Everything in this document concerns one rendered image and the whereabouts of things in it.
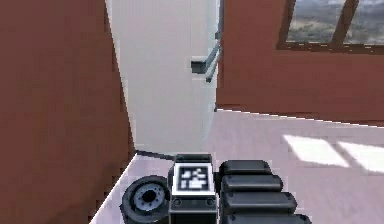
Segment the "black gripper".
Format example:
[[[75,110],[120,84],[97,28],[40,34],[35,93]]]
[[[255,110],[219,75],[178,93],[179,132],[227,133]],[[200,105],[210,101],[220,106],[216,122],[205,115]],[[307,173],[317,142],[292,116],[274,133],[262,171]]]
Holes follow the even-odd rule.
[[[130,184],[119,206],[124,224],[168,224],[170,192],[167,179],[150,175]]]

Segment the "white room door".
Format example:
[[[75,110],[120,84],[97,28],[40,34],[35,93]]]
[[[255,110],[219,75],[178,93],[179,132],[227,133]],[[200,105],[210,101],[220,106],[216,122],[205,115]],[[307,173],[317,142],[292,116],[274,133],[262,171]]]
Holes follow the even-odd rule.
[[[195,74],[223,34],[224,0],[105,0],[124,100],[138,151],[202,153],[216,107]]]

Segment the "brown framed window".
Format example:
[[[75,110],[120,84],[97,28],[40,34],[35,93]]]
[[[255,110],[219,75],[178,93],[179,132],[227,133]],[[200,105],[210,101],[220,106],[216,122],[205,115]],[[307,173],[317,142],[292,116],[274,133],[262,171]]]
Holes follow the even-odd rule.
[[[285,0],[276,48],[384,56],[384,0]]]

